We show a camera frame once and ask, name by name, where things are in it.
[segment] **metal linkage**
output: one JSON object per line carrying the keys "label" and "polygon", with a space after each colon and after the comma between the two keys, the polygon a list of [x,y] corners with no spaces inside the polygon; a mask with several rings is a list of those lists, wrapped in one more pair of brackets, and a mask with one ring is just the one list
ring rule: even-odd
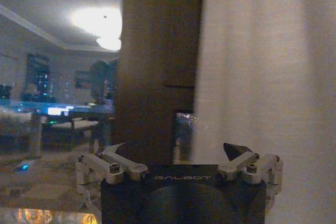
{"label": "metal linkage", "polygon": [[101,207],[97,182],[105,179],[108,184],[116,185],[123,181],[124,173],[127,173],[131,180],[141,180],[149,172],[146,165],[135,163],[115,153],[120,145],[122,144],[108,146],[97,156],[80,156],[76,162],[77,192],[84,196],[86,206],[96,215],[99,223]]}
{"label": "metal linkage", "polygon": [[282,189],[282,167],[284,163],[279,156],[266,154],[254,164],[243,170],[243,180],[249,184],[259,184],[262,180],[266,187],[266,213],[274,205],[275,196]]}
{"label": "metal linkage", "polygon": [[218,166],[218,174],[224,181],[235,180],[239,172],[243,172],[243,180],[249,184],[265,181],[266,214],[274,205],[275,196],[281,192],[283,161],[279,156],[267,154],[261,158],[257,153],[245,152],[228,162]]}
{"label": "metal linkage", "polygon": [[224,181],[235,180],[237,174],[242,171],[246,165],[254,163],[259,158],[259,154],[253,152],[245,152],[228,162],[225,165],[218,166],[218,173]]}
{"label": "metal linkage", "polygon": [[124,143],[107,146],[102,153],[101,158],[109,163],[116,162],[122,169],[129,175],[131,180],[142,180],[144,175],[149,172],[148,167],[145,164],[135,163],[123,156],[115,153],[119,146]]}

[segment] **dark wooden pillar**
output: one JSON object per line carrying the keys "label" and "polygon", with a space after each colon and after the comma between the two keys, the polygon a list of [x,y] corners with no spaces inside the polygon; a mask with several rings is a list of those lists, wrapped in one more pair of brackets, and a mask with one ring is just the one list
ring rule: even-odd
{"label": "dark wooden pillar", "polygon": [[202,0],[124,0],[113,143],[170,164],[176,110],[192,110]]}

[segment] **white curtain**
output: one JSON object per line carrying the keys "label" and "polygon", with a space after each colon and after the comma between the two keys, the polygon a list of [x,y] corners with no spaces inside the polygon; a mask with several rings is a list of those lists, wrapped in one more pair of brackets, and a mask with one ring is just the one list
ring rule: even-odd
{"label": "white curtain", "polygon": [[193,163],[284,161],[267,223],[336,223],[336,0],[204,0]]}

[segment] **lamp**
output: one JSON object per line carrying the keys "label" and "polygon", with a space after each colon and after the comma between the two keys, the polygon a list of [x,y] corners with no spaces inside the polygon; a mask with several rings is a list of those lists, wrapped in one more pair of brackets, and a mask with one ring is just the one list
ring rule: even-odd
{"label": "lamp", "polygon": [[98,36],[98,45],[111,51],[119,51],[122,29],[121,13],[114,8],[86,8],[75,12],[72,23],[86,32]]}
{"label": "lamp", "polygon": [[110,51],[119,51],[121,48],[121,40],[113,37],[100,37],[97,40],[99,46]]}

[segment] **crown molding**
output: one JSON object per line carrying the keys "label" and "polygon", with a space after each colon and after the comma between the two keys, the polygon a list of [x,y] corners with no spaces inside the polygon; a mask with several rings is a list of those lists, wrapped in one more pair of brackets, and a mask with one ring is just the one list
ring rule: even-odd
{"label": "crown molding", "polygon": [[17,15],[15,12],[11,11],[10,9],[8,9],[7,7],[1,4],[0,4],[0,14],[62,49],[74,50],[74,51],[111,52],[99,46],[83,46],[83,45],[66,44],[63,41],[55,38],[53,35],[47,33],[46,31],[43,31],[41,28],[25,20],[24,18]]}

